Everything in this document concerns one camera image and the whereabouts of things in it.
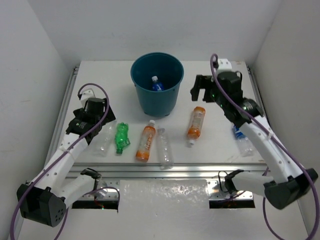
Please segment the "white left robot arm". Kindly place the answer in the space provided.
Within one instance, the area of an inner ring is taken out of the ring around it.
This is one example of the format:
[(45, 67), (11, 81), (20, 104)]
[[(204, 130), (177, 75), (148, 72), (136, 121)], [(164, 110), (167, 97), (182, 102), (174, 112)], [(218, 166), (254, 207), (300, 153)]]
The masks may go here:
[(20, 214), (23, 218), (56, 227), (67, 208), (81, 196), (97, 189), (101, 174), (84, 169), (67, 185), (63, 182), (79, 155), (90, 145), (103, 126), (109, 122), (106, 98), (90, 97), (74, 110), (59, 148), (41, 173), (17, 190)]

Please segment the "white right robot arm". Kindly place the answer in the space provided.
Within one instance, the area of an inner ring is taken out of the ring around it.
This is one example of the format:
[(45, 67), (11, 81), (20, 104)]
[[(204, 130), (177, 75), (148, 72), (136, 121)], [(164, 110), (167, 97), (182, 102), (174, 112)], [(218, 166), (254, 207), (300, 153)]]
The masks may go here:
[(209, 75), (197, 75), (190, 90), (192, 101), (198, 100), (201, 89), (205, 90), (203, 101), (220, 106), (225, 117), (252, 142), (270, 170), (269, 176), (242, 169), (227, 174), (224, 187), (229, 194), (250, 191), (282, 210), (309, 192), (318, 179), (317, 172), (313, 168), (299, 167), (289, 156), (261, 107), (243, 96), (240, 72), (221, 72), (217, 80)]

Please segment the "blue label bottle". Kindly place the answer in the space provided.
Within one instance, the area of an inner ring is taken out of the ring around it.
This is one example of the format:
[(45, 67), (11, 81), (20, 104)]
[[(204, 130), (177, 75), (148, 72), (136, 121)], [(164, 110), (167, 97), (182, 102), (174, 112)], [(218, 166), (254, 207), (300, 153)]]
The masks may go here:
[(152, 80), (152, 90), (154, 92), (162, 92), (164, 90), (163, 84), (159, 81), (157, 76), (153, 76)]
[(254, 147), (249, 140), (248, 137), (246, 137), (239, 128), (237, 128), (235, 125), (233, 126), (233, 134), (235, 137), (236, 144), (238, 146), (238, 150), (240, 152), (240, 155), (242, 157), (250, 157), (254, 155)]

